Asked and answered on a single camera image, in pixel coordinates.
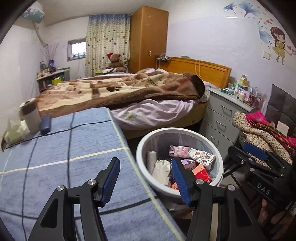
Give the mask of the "right hand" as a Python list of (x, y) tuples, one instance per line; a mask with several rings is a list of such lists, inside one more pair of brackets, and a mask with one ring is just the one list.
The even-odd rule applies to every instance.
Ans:
[[(258, 218), (258, 222), (259, 224), (264, 224), (267, 219), (268, 219), (268, 211), (267, 211), (267, 206), (268, 206), (268, 203), (265, 199), (262, 200), (262, 205), (261, 205), (261, 209), (260, 209), (260, 215), (259, 215), (259, 218)], [(271, 218), (271, 223), (272, 224), (276, 224), (285, 214), (285, 211), (283, 212), (280, 212), (276, 215), (274, 215), (272, 218)]]

